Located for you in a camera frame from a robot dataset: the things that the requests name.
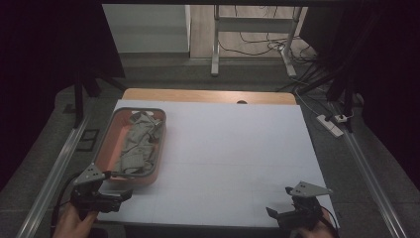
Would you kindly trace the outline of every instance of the metal frame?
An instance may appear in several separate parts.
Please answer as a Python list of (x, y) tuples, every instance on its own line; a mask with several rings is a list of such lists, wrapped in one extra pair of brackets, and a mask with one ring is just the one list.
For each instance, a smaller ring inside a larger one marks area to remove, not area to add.
[[(332, 104), (333, 111), (338, 114), (340, 112), (337, 105)], [(355, 159), (356, 164), (359, 167), (367, 188), (369, 189), (373, 200), (376, 202), (379, 207), (379, 211), (382, 214), (383, 220), (385, 221), (386, 226), (389, 229), (392, 237), (402, 238), (407, 237), (407, 234), (402, 227), (401, 221), (398, 218), (394, 208), (392, 207), (391, 202), (389, 201), (386, 193), (379, 184), (372, 168), (370, 167), (367, 158), (365, 157), (361, 147), (359, 146), (358, 141), (355, 138), (353, 133), (350, 133), (347, 130), (344, 131), (344, 138), (346, 143)]]
[(287, 41), (281, 50), (281, 56), (289, 77), (296, 77), (296, 71), (291, 64), (289, 51), (299, 24), (302, 7), (295, 7), (292, 19), (267, 18), (233, 18), (221, 17), (219, 5), (214, 6), (214, 42), (211, 63), (211, 75), (219, 74), (219, 32), (248, 32), (248, 33), (287, 33)]
[(41, 188), (41, 191), (38, 193), (37, 199), (31, 207), (24, 223), (19, 229), (18, 235), (16, 237), (34, 237), (37, 232), (38, 227), (40, 226), (41, 221), (49, 207), (53, 195), (58, 187), (61, 177), (67, 168), (68, 162), (73, 155), (73, 152), (77, 146), (77, 142), (80, 139), (84, 128), (87, 125), (87, 122), (90, 119), (91, 112), (94, 108), (96, 98), (89, 98), (86, 102), (86, 107), (84, 111), (84, 118), (80, 122), (78, 128), (71, 130), (70, 135), (62, 147), (61, 152), (56, 159), (52, 170), (47, 177), (46, 182)]

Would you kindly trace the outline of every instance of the wall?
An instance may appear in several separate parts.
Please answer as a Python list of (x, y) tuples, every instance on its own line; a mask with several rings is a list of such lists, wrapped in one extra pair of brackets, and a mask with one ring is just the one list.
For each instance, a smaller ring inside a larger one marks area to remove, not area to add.
[(119, 53), (189, 52), (189, 5), (102, 6)]

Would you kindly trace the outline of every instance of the black curtain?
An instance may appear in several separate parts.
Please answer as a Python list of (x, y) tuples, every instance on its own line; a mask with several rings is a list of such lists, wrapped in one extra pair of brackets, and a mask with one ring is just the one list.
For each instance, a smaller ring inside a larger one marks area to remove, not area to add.
[(1, 1), (0, 24), (3, 187), (50, 118), (56, 94), (79, 70), (114, 77), (124, 71), (96, 0)]
[(354, 78), (366, 124), (420, 188), (420, 18), (414, 1), (383, 4)]

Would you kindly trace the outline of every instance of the cable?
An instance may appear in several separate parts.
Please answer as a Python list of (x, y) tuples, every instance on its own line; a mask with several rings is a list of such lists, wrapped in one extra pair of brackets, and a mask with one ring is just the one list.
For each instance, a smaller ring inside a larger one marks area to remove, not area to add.
[(332, 229), (332, 232), (333, 232), (333, 235), (334, 235), (334, 237), (340, 237), (340, 235), (339, 235), (339, 227), (338, 227), (338, 225), (337, 225), (337, 221), (336, 221), (336, 218), (334, 217), (334, 215), (333, 215), (333, 213), (331, 213), (331, 211), (330, 210), (328, 210), (327, 208), (325, 208), (324, 206), (321, 206), (323, 209), (325, 209), (326, 211), (328, 211), (328, 213), (330, 213), (330, 215), (331, 215), (331, 217), (333, 217), (333, 220), (334, 220), (334, 225), (335, 225), (335, 227), (330, 223), (330, 222), (328, 222), (324, 217), (322, 217), (322, 218), (324, 218), (324, 220), (327, 222), (327, 223), (325, 223), (323, 220), (321, 220), (325, 225), (327, 225), (330, 229)]
[[(298, 81), (298, 80), (296, 80), (296, 79), (293, 79), (293, 78), (290, 78), (291, 80), (293, 80), (293, 81), (296, 81), (296, 82), (298, 82), (298, 83), (300, 83), (300, 84), (304, 84), (304, 85), (309, 85), (310, 83), (308, 83), (309, 82), (309, 80), (312, 80), (312, 79), (316, 79), (318, 76), (320, 76), (323, 72), (325, 71), (325, 68), (324, 69), (322, 69), (318, 74), (316, 74), (316, 75), (313, 75), (313, 74), (315, 74), (315, 73), (312, 73), (310, 76), (308, 76), (308, 78), (305, 78), (305, 79), (303, 79), (303, 80), (300, 80), (300, 81)], [(316, 89), (318, 89), (318, 90), (320, 90), (320, 91), (322, 91), (322, 92), (326, 92), (324, 89), (322, 89), (322, 88), (320, 88), (320, 87), (316, 87)]]
[[(237, 6), (235, 5), (234, 6), (235, 7), (235, 17), (238, 17), (238, 9), (237, 9)], [(272, 18), (274, 18), (275, 17), (275, 13), (277, 12), (277, 8), (278, 7), (275, 7), (275, 11), (274, 11), (274, 15), (272, 16)], [(240, 32), (239, 33), (239, 36), (241, 37), (241, 39), (242, 39), (242, 41), (244, 41), (244, 42), (246, 42), (246, 43), (266, 43), (266, 42), (271, 42), (271, 41), (283, 41), (283, 40), (287, 40), (287, 38), (282, 38), (282, 39), (273, 39), (273, 40), (270, 40), (269, 38), (268, 38), (268, 33), (266, 34), (266, 40), (262, 40), (262, 41), (248, 41), (248, 40), (245, 40), (244, 39), (244, 37), (242, 36), (242, 32)]]
[(315, 98), (313, 98), (313, 97), (311, 97), (309, 95), (306, 95), (306, 96), (309, 97), (310, 99), (312, 99), (313, 101), (315, 101), (316, 103), (318, 103), (319, 105), (321, 105), (326, 111), (329, 112), (329, 114), (331, 116), (334, 114), (330, 109), (328, 109), (326, 106), (324, 106), (324, 104), (322, 104), (320, 101), (316, 100)]
[(255, 56), (260, 56), (260, 55), (264, 55), (264, 54), (266, 54), (266, 53), (268, 53), (268, 52), (272, 51), (272, 49), (268, 49), (268, 51), (266, 51), (266, 52), (257, 53), (257, 54), (249, 54), (249, 53), (240, 52), (240, 51), (236, 51), (236, 50), (226, 49), (226, 48), (224, 48), (224, 47), (222, 46), (222, 44), (220, 44), (220, 41), (218, 41), (218, 42), (219, 42), (219, 46), (220, 46), (223, 50), (225, 50), (226, 52), (234, 52), (234, 53), (239, 53), (239, 54), (243, 54), (243, 55), (247, 55), (247, 56), (252, 56), (252, 57), (255, 57)]
[[(300, 77), (300, 82), (302, 83), (302, 84), (308, 84), (308, 83), (306, 83), (307, 81), (309, 81), (309, 80), (311, 80), (311, 79), (315, 79), (316, 77), (318, 77), (319, 75), (321, 75), (321, 73), (323, 73), (325, 71), (325, 68), (324, 67), (320, 67), (320, 66), (317, 66), (313, 71), (311, 71), (309, 74), (307, 74), (307, 76), (303, 76), (302, 75), (302, 77)], [(291, 89), (291, 91), (290, 92), (293, 92), (293, 91), (295, 91), (296, 89), (297, 89), (297, 86), (298, 85), (295, 85), (292, 89)]]
[(355, 116), (355, 111), (353, 110), (353, 108), (352, 108), (352, 115), (350, 115), (350, 116), (346, 116), (347, 118), (352, 118), (352, 117), (354, 117)]
[(309, 109), (311, 110), (313, 113), (315, 113), (317, 116), (320, 116), (321, 114), (319, 114), (318, 112), (316, 112), (315, 110), (313, 110), (311, 107), (308, 106), (308, 104), (306, 104), (306, 102), (300, 97), (299, 93), (297, 93), (297, 90), (295, 90), (296, 96), (303, 102), (303, 104)]
[(277, 43), (277, 42), (270, 42), (266, 45), (268, 48), (272, 49), (272, 50), (277, 50), (277, 51), (281, 51), (280, 47), (282, 47), (282, 49), (284, 48), (284, 43)]
[[(310, 71), (310, 69), (312, 68), (314, 66), (314, 63), (312, 62), (312, 64), (308, 67), (308, 68), (306, 68), (306, 70), (305, 70), (305, 72), (299, 77), (299, 82), (301, 81), (301, 79)], [(289, 87), (289, 86), (291, 86), (291, 85), (293, 85), (293, 84), (295, 84), (296, 83), (296, 80), (294, 80), (294, 82), (291, 82), (291, 83), (289, 83), (289, 84), (287, 84), (287, 85), (284, 85), (283, 87), (281, 87), (281, 88), (277, 88), (275, 91), (276, 92), (279, 92), (279, 91), (281, 91), (281, 89), (284, 89), (284, 88), (287, 88), (287, 87)]]
[(299, 53), (299, 58), (298, 58), (297, 56), (295, 56), (295, 55), (294, 55), (292, 48), (290, 48), (290, 58), (291, 58), (293, 61), (295, 61), (296, 63), (299, 63), (299, 64), (306, 64), (306, 63), (309, 63), (309, 62), (312, 62), (312, 61), (318, 60), (318, 59), (316, 58), (316, 56), (315, 56), (314, 58), (308, 58), (308, 59), (306, 59), (306, 58), (304, 58), (304, 57), (302, 56), (303, 51), (305, 51), (305, 50), (309, 49), (310, 47), (311, 47), (311, 46), (307, 46), (306, 48), (302, 49), (302, 50), (300, 51), (300, 53)]
[[(276, 92), (279, 92), (279, 91), (281, 91), (281, 89), (284, 89), (284, 88), (286, 88), (286, 87), (289, 87), (289, 86), (292, 86), (293, 84), (296, 84), (296, 83), (300, 83), (300, 84), (304, 84), (304, 85), (309, 85), (309, 83), (307, 83), (307, 82), (303, 82), (303, 81), (299, 81), (299, 80), (296, 80), (296, 79), (293, 79), (293, 78), (289, 78), (290, 80), (292, 80), (293, 82), (291, 82), (291, 83), (289, 83), (289, 84), (287, 84), (287, 85), (284, 85), (283, 87), (280, 87), (280, 88), (277, 88), (275, 91)], [(322, 91), (322, 92), (326, 92), (324, 89), (322, 89), (322, 88), (320, 88), (320, 87), (317, 87), (316, 89), (318, 89), (318, 90), (320, 90), (320, 91)]]
[(274, 14), (272, 15), (272, 18), (275, 18), (275, 14), (277, 13), (277, 9), (278, 9), (278, 7), (275, 6), (275, 10), (274, 10)]
[(58, 223), (59, 208), (62, 207), (64, 204), (68, 203), (68, 201), (67, 202), (64, 202), (64, 203), (61, 203), (62, 197), (64, 196), (64, 193), (65, 193), (68, 185), (74, 179), (76, 179), (77, 177), (79, 177), (80, 175), (81, 175), (81, 172), (75, 173), (70, 178), (68, 178), (67, 181), (64, 183), (64, 186), (62, 187), (61, 192), (59, 193), (58, 199), (56, 200), (56, 203), (55, 203), (55, 207), (52, 210), (52, 222), (51, 222), (51, 228), (50, 228), (50, 235), (51, 235), (51, 237), (53, 237), (53, 233), (55, 232), (55, 228), (56, 228), (56, 225)]

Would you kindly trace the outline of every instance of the gray floor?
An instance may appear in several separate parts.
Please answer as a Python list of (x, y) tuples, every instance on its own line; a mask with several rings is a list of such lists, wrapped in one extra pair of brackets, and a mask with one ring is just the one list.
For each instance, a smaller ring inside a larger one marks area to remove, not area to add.
[[(291, 82), (279, 60), (222, 60), (219, 77), (210, 76), (209, 59), (162, 58), (134, 55), (122, 56), (127, 79), (121, 82), (129, 87), (183, 88), (208, 90), (275, 91)], [(305, 65), (297, 68), (301, 73)], [(103, 92), (92, 111), (92, 120), (86, 129), (98, 129), (102, 136), (110, 114), (122, 92), (99, 80)], [(326, 104), (319, 90), (310, 93)], [(318, 103), (303, 97), (307, 104), (320, 113), (326, 113)], [(0, 193), (0, 237), (16, 236), (22, 222), (38, 195), (54, 160), (71, 130), (74, 115), (63, 113), (73, 103), (72, 89), (56, 97), (55, 110), (34, 144), (31, 152)], [(341, 224), (341, 237), (391, 237), (368, 187), (343, 138), (336, 139), (316, 121), (315, 115), (301, 106), (313, 146), (327, 186), (335, 191), (331, 196)], [(362, 107), (354, 109), (355, 135), (370, 165), (386, 191), (393, 207), (403, 222), (409, 237), (420, 237), (420, 192), (408, 179), (397, 161), (384, 148), (377, 137), (365, 126)], [(63, 175), (87, 167), (93, 152), (75, 152)], [(52, 206), (48, 209), (36, 237), (49, 234)], [(122, 237), (121, 225), (101, 224), (110, 237)]]

